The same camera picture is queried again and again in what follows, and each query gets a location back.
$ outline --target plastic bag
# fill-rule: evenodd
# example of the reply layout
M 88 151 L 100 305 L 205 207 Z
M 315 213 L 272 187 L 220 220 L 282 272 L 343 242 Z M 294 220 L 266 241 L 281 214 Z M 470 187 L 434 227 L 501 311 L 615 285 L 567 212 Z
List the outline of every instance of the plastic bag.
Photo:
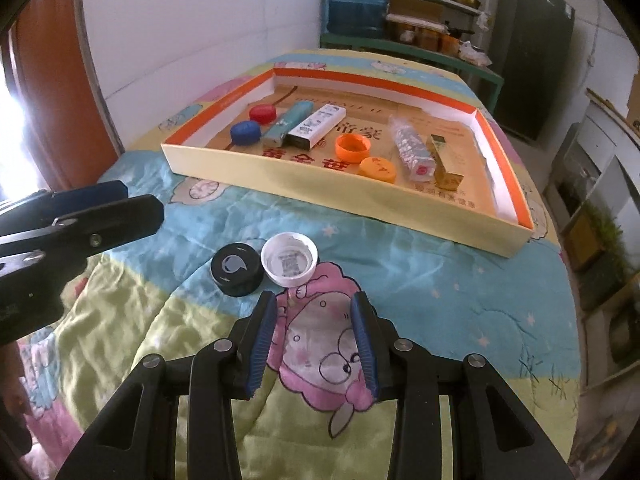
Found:
M 480 30 L 487 32 L 489 30 L 489 16 L 486 12 L 480 12 L 480 16 L 476 20 L 476 25 Z
M 460 43 L 460 53 L 458 57 L 476 66 L 489 66 L 492 63 L 489 56 L 484 52 L 478 52 L 474 49 L 470 41 Z
M 402 117 L 389 117 L 389 133 L 394 139 L 402 163 L 409 170 L 409 179 L 428 182 L 433 177 L 436 161 L 409 122 Z

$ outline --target qr code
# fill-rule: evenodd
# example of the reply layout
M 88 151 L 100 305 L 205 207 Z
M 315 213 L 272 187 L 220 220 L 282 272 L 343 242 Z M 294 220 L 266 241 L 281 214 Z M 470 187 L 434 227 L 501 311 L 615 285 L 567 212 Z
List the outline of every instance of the qr code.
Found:
M 282 275 L 286 278 L 297 276 L 302 272 L 302 269 L 300 269 L 298 265 L 299 254 L 300 253 L 294 251 L 279 256 L 280 263 L 282 264 Z

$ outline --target orange bottle cap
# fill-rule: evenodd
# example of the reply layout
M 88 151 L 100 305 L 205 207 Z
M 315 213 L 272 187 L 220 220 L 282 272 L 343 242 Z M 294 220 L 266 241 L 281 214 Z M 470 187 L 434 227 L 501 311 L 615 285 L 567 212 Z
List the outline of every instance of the orange bottle cap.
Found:
M 358 134 L 344 134 L 335 139 L 335 155 L 344 162 L 359 164 L 369 156 L 371 141 Z
M 396 181 L 396 167 L 390 160 L 379 156 L 370 156 L 360 163 L 358 174 L 389 182 L 393 184 Z

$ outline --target orange door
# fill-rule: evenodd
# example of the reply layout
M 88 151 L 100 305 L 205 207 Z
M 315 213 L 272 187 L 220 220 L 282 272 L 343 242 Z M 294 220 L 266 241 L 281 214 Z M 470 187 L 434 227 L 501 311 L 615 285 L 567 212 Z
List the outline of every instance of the orange door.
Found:
M 96 182 L 118 158 L 82 60 L 74 0 L 30 0 L 2 42 L 25 142 L 53 190 Z

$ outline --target black bottle cap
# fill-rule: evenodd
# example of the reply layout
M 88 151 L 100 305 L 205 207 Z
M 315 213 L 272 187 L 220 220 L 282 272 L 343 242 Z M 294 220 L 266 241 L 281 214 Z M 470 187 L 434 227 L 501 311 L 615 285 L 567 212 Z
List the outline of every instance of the black bottle cap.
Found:
M 222 247 L 211 260 L 211 275 L 227 296 L 238 298 L 251 294 L 262 281 L 264 269 L 260 254 L 247 244 Z

